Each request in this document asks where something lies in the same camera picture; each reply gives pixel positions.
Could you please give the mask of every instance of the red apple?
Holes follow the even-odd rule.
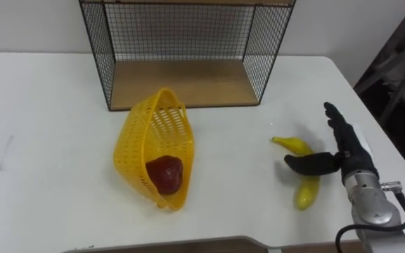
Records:
[[[164,155],[146,163],[149,178],[160,194],[173,194],[182,186],[182,161],[178,157]]]

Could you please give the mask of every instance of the yellow banana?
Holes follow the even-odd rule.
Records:
[[[289,151],[293,152],[297,156],[310,155],[313,153],[305,141],[297,137],[280,138],[273,137],[271,139],[274,143],[277,143]],[[304,176],[302,182],[295,192],[295,206],[299,210],[306,210],[315,201],[316,196],[320,188],[319,176]]]

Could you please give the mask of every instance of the black cable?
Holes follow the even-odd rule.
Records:
[[[394,196],[397,198],[399,204],[401,205],[402,209],[405,211],[405,196],[403,193],[395,193]],[[372,225],[362,225],[362,224],[353,224],[348,225],[341,228],[337,235],[335,236],[335,248],[337,248],[338,253],[342,253],[342,248],[340,246],[340,240],[344,233],[350,230],[355,229],[368,229],[372,231],[380,231],[380,232],[395,232],[395,231],[402,231],[405,229],[405,222],[398,226],[391,226],[391,227],[379,227],[379,226],[372,226]]]

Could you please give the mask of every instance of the wooden shelf board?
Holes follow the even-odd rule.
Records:
[[[258,105],[241,60],[120,61],[111,110],[128,110],[163,87],[188,107]]]
[[[86,0],[85,2],[105,2],[105,3],[147,3],[147,4],[277,4],[282,6],[292,6],[295,0]]]

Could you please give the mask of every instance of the plastic basket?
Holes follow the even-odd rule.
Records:
[[[170,89],[160,89],[135,105],[121,130],[113,154],[116,170],[143,196],[160,208],[181,209],[185,203],[193,163],[193,134],[183,103]],[[182,187],[161,195],[146,171],[146,163],[163,155],[181,159]]]

